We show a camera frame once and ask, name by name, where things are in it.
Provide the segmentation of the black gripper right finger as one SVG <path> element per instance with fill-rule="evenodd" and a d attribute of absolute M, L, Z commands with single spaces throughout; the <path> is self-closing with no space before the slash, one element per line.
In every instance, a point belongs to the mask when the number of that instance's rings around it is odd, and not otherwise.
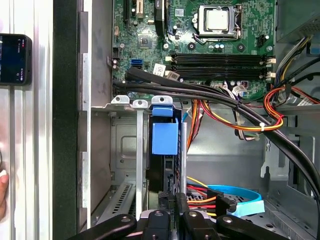
<path fill-rule="evenodd" d="M 216 222 L 198 210 L 190 210 L 184 193 L 175 194 L 178 237 L 182 240 L 285 240 L 286 237 L 233 215 Z"/>

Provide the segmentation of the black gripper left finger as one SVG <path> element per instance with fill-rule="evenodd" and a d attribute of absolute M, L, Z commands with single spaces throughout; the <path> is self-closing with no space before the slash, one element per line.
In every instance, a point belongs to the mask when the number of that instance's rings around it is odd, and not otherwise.
<path fill-rule="evenodd" d="M 70 237 L 71 240 L 169 240 L 171 235 L 170 210 L 174 209 L 172 192 L 158 195 L 159 209 L 145 210 L 140 218 L 118 214 L 96 226 Z"/>

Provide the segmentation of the person's hand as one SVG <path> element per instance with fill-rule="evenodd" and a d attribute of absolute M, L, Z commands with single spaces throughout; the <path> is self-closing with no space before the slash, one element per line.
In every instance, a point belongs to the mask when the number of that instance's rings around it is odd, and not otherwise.
<path fill-rule="evenodd" d="M 6 192 L 9 185 L 9 175 L 6 170 L 0 172 L 0 220 L 2 220 L 6 214 L 7 202 Z"/>

